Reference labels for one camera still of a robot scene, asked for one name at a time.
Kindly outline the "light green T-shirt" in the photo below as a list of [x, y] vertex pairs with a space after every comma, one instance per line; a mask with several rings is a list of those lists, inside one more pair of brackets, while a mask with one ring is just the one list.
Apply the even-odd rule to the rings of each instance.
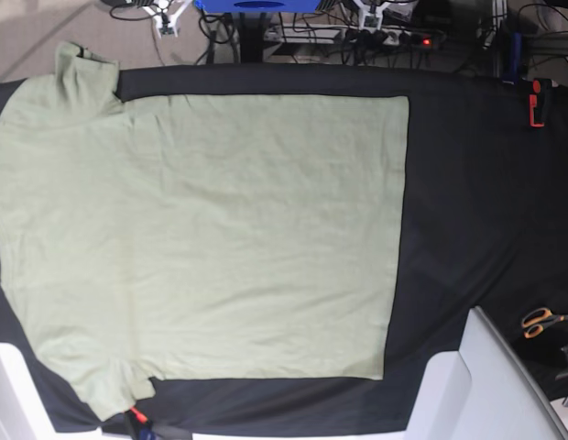
[[381, 380], [404, 96], [153, 96], [72, 44], [0, 114], [0, 281], [101, 420], [153, 380]]

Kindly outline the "blue box on stand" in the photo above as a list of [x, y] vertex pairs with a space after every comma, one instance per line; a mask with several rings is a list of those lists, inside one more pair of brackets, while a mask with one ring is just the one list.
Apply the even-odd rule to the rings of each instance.
[[193, 2], [208, 13], [311, 13], [317, 10], [319, 0], [199, 0]]

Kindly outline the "white power strip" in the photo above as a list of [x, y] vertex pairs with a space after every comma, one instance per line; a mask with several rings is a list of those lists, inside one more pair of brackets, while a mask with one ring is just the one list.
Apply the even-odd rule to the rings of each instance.
[[266, 43], [287, 44], [372, 44], [374, 47], [433, 50], [439, 48], [447, 35], [436, 29], [383, 26], [381, 29], [357, 28], [326, 24], [272, 24], [265, 31]]

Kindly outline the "black stand pole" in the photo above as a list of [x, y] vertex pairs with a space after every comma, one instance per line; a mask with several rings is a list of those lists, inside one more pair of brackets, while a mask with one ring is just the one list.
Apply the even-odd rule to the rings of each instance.
[[234, 15], [239, 37], [241, 63], [262, 63], [264, 36], [271, 22], [271, 13], [239, 13]]

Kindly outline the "red black clamp right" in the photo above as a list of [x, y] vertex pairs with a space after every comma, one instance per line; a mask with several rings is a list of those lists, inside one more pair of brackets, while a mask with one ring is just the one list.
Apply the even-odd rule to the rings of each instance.
[[545, 127], [551, 106], [553, 81], [537, 78], [531, 83], [529, 95], [530, 126], [534, 128]]

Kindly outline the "red black clamp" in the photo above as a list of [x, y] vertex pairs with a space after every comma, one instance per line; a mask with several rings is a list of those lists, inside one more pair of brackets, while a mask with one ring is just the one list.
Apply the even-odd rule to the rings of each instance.
[[153, 423], [135, 407], [124, 413], [127, 433], [133, 440], [156, 440]]
[[534, 128], [545, 127], [551, 106], [553, 81], [537, 78], [531, 83], [529, 95], [530, 126]]

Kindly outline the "black table cloth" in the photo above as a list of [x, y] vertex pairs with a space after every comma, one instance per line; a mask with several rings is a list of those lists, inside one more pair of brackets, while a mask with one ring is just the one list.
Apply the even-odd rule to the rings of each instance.
[[490, 78], [322, 64], [123, 71], [118, 96], [326, 94], [410, 101], [398, 290], [386, 377], [156, 381], [138, 407], [196, 434], [365, 435], [403, 430], [427, 361], [459, 346], [480, 306], [551, 400], [568, 396], [568, 324], [525, 339], [520, 320], [568, 313], [568, 88], [533, 128], [528, 95]]

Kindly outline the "white bin right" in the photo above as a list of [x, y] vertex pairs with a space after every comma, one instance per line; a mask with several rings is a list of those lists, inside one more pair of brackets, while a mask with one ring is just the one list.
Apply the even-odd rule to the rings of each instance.
[[430, 358], [406, 439], [568, 439], [537, 382], [479, 307], [461, 344]]

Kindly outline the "white bin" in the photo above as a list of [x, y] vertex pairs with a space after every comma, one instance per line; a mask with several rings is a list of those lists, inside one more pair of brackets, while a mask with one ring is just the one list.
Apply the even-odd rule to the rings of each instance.
[[55, 439], [22, 353], [0, 343], [0, 439]]
[[461, 344], [430, 358], [406, 439], [568, 439], [537, 382], [479, 307]]

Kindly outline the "red black clamp bottom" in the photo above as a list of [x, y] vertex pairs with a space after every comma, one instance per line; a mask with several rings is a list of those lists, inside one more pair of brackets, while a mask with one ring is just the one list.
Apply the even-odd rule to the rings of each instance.
[[156, 440], [153, 423], [135, 407], [124, 413], [127, 433], [133, 440]]

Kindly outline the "white bin left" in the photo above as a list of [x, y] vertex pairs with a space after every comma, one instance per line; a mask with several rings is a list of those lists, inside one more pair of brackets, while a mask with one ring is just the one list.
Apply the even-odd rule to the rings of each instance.
[[0, 439], [55, 439], [22, 353], [0, 343]]

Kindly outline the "blue clamp on frame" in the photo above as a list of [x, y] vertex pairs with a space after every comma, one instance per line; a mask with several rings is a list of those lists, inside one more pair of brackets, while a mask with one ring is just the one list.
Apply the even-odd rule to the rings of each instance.
[[520, 65], [522, 55], [522, 36], [518, 32], [513, 32], [509, 36], [508, 53], [505, 56], [505, 67], [501, 75], [504, 83], [516, 84], [519, 82]]

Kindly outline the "orange handled scissors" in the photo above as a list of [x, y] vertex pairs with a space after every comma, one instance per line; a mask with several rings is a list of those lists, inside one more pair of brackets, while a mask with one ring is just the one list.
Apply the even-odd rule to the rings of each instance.
[[540, 307], [524, 316], [520, 325], [523, 336], [526, 339], [532, 339], [541, 335], [553, 325], [567, 321], [568, 313], [554, 313], [550, 308]]

